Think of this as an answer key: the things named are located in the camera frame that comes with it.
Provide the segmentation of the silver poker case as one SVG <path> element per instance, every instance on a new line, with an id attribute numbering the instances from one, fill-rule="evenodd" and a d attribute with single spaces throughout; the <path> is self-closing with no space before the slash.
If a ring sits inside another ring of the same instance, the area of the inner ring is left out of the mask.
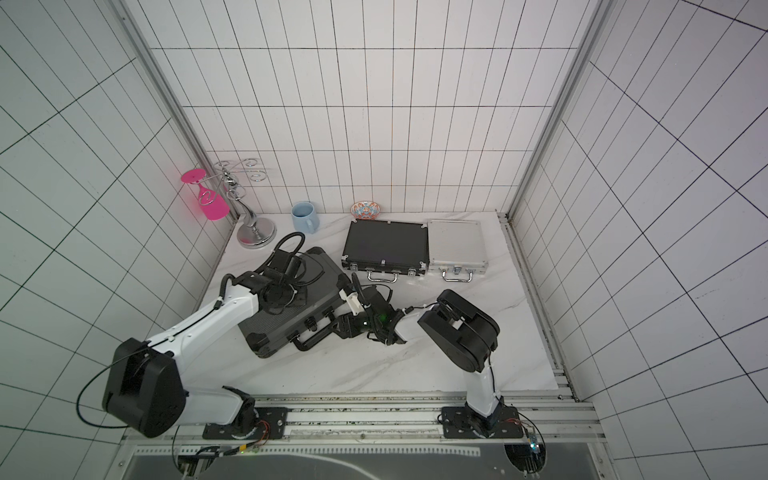
<path id="1" fill-rule="evenodd" d="M 481 224 L 468 220 L 430 220 L 428 267 L 447 283 L 471 283 L 489 266 Z"/>

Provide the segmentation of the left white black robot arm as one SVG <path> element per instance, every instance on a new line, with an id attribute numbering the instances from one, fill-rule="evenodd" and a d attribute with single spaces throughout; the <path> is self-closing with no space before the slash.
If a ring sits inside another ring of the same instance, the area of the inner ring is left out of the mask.
<path id="1" fill-rule="evenodd" d="M 173 426 L 223 425 L 246 438 L 259 423 L 251 395 L 231 386 L 194 389 L 184 375 L 215 341 L 260 313 L 282 313 L 325 274 L 322 263 L 299 247 L 276 245 L 255 270 L 225 274 L 216 298 L 168 330 L 140 341 L 130 338 L 105 368 L 102 408 L 147 438 Z"/>

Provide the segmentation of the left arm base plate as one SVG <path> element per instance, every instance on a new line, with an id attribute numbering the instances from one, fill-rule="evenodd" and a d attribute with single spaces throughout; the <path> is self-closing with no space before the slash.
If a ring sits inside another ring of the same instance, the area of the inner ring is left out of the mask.
<path id="1" fill-rule="evenodd" d="M 227 425 L 207 424 L 205 440 L 263 441 L 282 439 L 289 409 L 285 407 L 253 407 Z"/>

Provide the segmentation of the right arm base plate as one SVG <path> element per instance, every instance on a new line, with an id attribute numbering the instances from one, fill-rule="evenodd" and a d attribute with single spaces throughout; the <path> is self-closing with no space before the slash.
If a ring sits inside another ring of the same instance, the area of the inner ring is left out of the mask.
<path id="1" fill-rule="evenodd" d="M 506 405 L 500 405 L 490 417 L 469 406 L 443 407 L 437 421 L 446 439 L 522 439 L 527 433 L 518 410 Z"/>

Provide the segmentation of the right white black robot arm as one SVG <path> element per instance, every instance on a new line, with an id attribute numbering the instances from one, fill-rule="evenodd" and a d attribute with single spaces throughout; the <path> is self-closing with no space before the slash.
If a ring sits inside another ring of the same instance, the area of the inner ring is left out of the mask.
<path id="1" fill-rule="evenodd" d="M 458 292 L 445 289 L 421 306 L 394 308 L 374 285 L 364 286 L 357 275 L 337 278 L 341 300 L 349 311 L 336 321 L 343 338 L 366 334 L 385 346 L 404 345 L 425 334 L 465 374 L 468 414 L 494 425 L 503 410 L 491 365 L 500 327 Z"/>

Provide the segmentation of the black poker case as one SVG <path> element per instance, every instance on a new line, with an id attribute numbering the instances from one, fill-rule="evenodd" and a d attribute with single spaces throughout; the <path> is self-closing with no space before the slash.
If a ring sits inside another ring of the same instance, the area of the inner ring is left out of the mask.
<path id="1" fill-rule="evenodd" d="M 391 220 L 353 220 L 341 254 L 350 271 L 424 276 L 429 266 L 428 226 Z"/>
<path id="2" fill-rule="evenodd" d="M 344 304 L 337 287 L 342 269 L 321 247 L 310 248 L 304 265 L 310 279 L 319 279 L 308 286 L 296 286 L 276 306 L 260 305 L 259 311 L 241 321 L 238 327 L 254 354 L 262 359 L 274 355 L 301 334 L 321 333 L 320 321 Z"/>

